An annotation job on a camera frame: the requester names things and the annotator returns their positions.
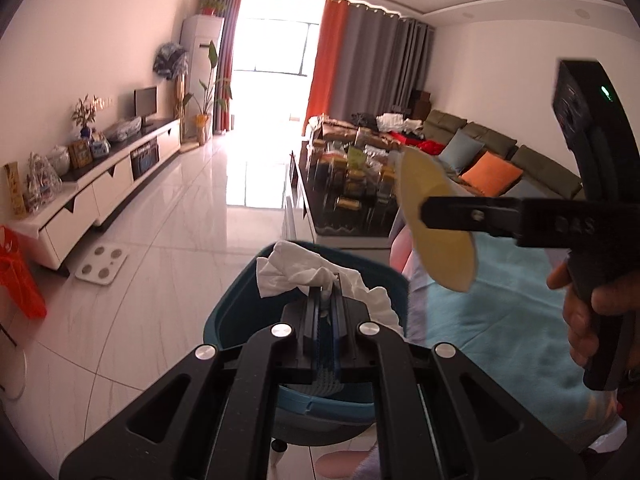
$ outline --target laundry basket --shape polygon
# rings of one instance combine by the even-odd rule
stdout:
[[[382,286],[391,300],[391,308],[398,314],[400,325],[406,328],[408,283],[390,267],[336,249],[308,242],[295,242],[320,254],[330,262],[356,269],[364,284]],[[258,256],[267,257],[273,245]],[[203,340],[220,349],[244,344],[258,330],[280,321],[287,303],[302,298],[295,288],[271,298],[261,298],[255,278],[255,258],[249,263],[205,323]],[[375,421],[375,409],[370,384],[345,384],[337,394],[314,397],[284,386],[278,393],[273,436],[297,446],[328,446],[353,438]]]

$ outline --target person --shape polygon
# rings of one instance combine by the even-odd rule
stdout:
[[[548,276],[546,284],[551,289],[566,287],[562,317],[568,325],[570,354],[578,366],[584,367],[598,350],[598,337],[591,328],[591,309],[575,293],[566,263],[562,263]],[[591,295],[591,306],[594,312],[603,316],[624,314],[630,310],[640,311],[640,270],[634,270],[596,288]],[[626,363],[628,370],[640,371],[639,328],[640,323],[637,323],[634,343]],[[640,387],[618,391],[618,413],[631,429],[640,415]]]

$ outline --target sofa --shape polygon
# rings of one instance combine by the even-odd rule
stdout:
[[[484,144],[484,148],[469,164],[470,168],[484,152],[491,152],[524,172],[511,188],[520,180],[524,180],[537,189],[540,196],[584,200],[584,190],[582,190],[582,181],[579,176],[528,146],[518,146],[516,139],[482,126],[482,124],[468,123],[466,119],[440,110],[432,110],[422,126],[425,140],[434,140],[444,145],[448,145],[458,131]],[[459,176],[450,171],[447,171],[447,175],[454,181],[461,183]]]

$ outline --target white wall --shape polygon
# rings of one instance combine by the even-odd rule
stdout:
[[[145,86],[159,86],[158,116],[171,116],[170,84],[153,61],[161,43],[179,40],[197,3],[25,0],[0,39],[0,165],[71,142],[71,112],[87,93],[115,101],[98,112],[98,129],[132,115],[133,91]],[[2,177],[0,223],[9,217]]]
[[[481,22],[436,30],[425,84],[434,108],[484,124],[577,173],[551,107],[559,58],[597,59],[640,138],[640,43],[593,27]]]

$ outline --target human hand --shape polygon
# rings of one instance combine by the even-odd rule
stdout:
[[[598,337],[591,328],[591,309],[575,293],[566,262],[548,276],[546,284],[551,289],[568,286],[562,317],[569,326],[571,358],[576,364],[584,367],[589,358],[598,351]],[[634,270],[611,283],[596,288],[591,295],[591,306],[596,314],[603,316],[615,316],[629,310],[640,310],[640,270]],[[627,368],[640,365],[639,336],[640,331],[636,330],[636,339],[629,353]]]

